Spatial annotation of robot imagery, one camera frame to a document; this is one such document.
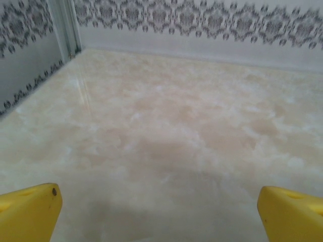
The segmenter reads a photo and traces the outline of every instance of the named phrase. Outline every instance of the white wall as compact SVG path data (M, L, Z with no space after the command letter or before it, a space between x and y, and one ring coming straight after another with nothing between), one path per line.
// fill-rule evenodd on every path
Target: white wall
M0 0L0 116L63 65L45 0Z
M83 47L323 72L321 0L74 3Z

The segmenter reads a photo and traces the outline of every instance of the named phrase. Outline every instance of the beige marble tile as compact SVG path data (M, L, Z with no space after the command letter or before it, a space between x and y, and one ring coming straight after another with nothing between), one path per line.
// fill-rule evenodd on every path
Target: beige marble tile
M0 193L58 183L52 241L267 241L323 196L323 76L89 49L0 123Z

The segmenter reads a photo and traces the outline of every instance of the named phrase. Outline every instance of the yellow object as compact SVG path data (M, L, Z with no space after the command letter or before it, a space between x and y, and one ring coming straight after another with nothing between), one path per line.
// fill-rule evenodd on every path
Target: yellow object
M56 184L0 195L0 241L49 242L61 208Z
M323 242L323 198L263 187L257 206L270 242Z

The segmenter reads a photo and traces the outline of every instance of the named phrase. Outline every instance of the glossy floor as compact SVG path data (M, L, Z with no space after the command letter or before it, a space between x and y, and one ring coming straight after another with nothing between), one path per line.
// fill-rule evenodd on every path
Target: glossy floor
M0 193L58 183L52 241L267 241L323 196L323 76L89 49L0 123Z

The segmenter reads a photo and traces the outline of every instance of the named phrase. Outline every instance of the black floral pattern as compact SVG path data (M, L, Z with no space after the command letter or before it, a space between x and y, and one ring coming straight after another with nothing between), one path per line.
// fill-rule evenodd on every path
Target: black floral pattern
M287 12L286 7L277 6L269 10L268 5L256 9L255 5L236 3L225 6L215 1L208 6L205 0L197 5L192 0L74 0L77 20L80 26L104 27L119 30L126 25L129 30L142 26L144 32L149 26L155 33L207 38L234 39L251 43L262 40L263 44L276 42L280 46L301 47L307 43L309 49L320 46L323 49L323 19L319 10L301 12L296 7Z
M27 97L32 91L38 88L43 82L45 82L48 77L53 75L57 70L59 70L63 66L63 62L59 60L58 64L53 64L50 66L49 71L45 71L43 75L39 75L34 79L33 83L28 83L26 85L25 90L19 90L14 94L14 101L10 102L6 100L4 102L4 109L0 108L0 117L5 115L11 108L16 106L19 102L21 102L25 97Z
M4 4L0 13L0 57L5 57L5 50L14 53L16 47L24 48L36 36L42 38L47 32L53 32L53 23L46 0L28 0L28 4L19 1L17 6Z

